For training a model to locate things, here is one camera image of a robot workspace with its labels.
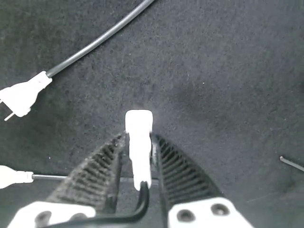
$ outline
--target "plug prong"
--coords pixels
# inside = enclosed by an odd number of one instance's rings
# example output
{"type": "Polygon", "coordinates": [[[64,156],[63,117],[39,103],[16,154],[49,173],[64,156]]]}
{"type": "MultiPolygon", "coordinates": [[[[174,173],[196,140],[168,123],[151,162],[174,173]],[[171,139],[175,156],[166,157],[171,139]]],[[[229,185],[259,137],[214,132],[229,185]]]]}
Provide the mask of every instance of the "plug prong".
{"type": "Polygon", "coordinates": [[[6,118],[4,119],[4,121],[8,121],[13,115],[14,115],[14,113],[10,114],[8,117],[6,117],[6,118]]]}

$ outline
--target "power cord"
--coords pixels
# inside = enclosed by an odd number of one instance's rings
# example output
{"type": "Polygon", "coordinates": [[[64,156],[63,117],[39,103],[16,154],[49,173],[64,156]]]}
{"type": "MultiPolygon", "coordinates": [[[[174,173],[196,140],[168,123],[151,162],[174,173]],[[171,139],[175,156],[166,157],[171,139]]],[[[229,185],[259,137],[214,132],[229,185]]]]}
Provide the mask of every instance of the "power cord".
{"type": "Polygon", "coordinates": [[[150,6],[155,0],[143,0],[135,9],[133,9],[128,15],[126,15],[117,24],[107,30],[104,34],[94,40],[92,43],[76,52],[62,63],[49,69],[47,72],[42,71],[27,82],[18,83],[12,87],[7,87],[0,90],[0,104],[3,102],[12,113],[4,119],[9,120],[13,115],[23,117],[27,115],[31,106],[35,103],[38,93],[43,90],[47,85],[52,82],[52,77],[58,74],[60,71],[73,64],[86,54],[90,53],[99,45],[103,44],[115,33],[124,28],[134,18],[136,18],[141,12],[143,12],[148,6],[150,6]]]}

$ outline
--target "white plug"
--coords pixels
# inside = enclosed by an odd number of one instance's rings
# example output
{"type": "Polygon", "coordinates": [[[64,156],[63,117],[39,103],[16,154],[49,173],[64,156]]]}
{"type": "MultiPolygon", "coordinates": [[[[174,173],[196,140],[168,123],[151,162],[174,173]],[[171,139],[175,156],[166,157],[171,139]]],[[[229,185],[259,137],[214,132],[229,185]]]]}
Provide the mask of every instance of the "white plug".
{"type": "Polygon", "coordinates": [[[142,181],[151,187],[151,138],[153,115],[149,110],[130,110],[125,114],[125,131],[129,133],[129,156],[132,161],[134,187],[142,181]]]}
{"type": "Polygon", "coordinates": [[[52,79],[46,75],[45,71],[42,71],[27,82],[0,90],[0,104],[3,102],[12,111],[12,114],[4,121],[13,115],[18,117],[27,115],[31,106],[36,102],[38,93],[51,82],[52,79]]]}
{"type": "Polygon", "coordinates": [[[16,183],[33,182],[33,172],[15,171],[7,166],[0,165],[0,189],[16,183]]]}

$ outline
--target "screw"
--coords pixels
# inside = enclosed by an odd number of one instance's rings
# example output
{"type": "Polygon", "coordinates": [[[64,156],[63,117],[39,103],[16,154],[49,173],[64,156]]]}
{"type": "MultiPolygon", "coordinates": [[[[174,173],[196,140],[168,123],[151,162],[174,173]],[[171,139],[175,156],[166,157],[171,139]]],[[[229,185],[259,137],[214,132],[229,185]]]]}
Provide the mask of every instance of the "screw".
{"type": "Polygon", "coordinates": [[[219,215],[219,216],[223,216],[223,215],[228,215],[229,214],[229,209],[223,205],[223,204],[214,204],[211,207],[211,211],[214,215],[219,215]]]}

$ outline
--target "white cable end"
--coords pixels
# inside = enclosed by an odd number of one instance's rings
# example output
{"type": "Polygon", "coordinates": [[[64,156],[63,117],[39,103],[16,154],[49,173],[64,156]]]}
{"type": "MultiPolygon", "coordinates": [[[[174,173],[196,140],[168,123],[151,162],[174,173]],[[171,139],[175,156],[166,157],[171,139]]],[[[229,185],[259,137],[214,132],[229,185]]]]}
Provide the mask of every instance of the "white cable end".
{"type": "Polygon", "coordinates": [[[130,110],[125,115],[125,130],[130,137],[130,159],[132,161],[134,187],[140,190],[142,181],[151,187],[151,139],[153,115],[149,110],[130,110]]]}
{"type": "Polygon", "coordinates": [[[4,120],[9,120],[13,115],[23,117],[30,112],[38,93],[52,82],[45,71],[40,72],[27,82],[15,84],[0,90],[0,104],[3,102],[12,111],[4,120]]]}
{"type": "Polygon", "coordinates": [[[0,189],[16,183],[33,182],[33,172],[15,171],[10,167],[0,165],[0,189]]]}

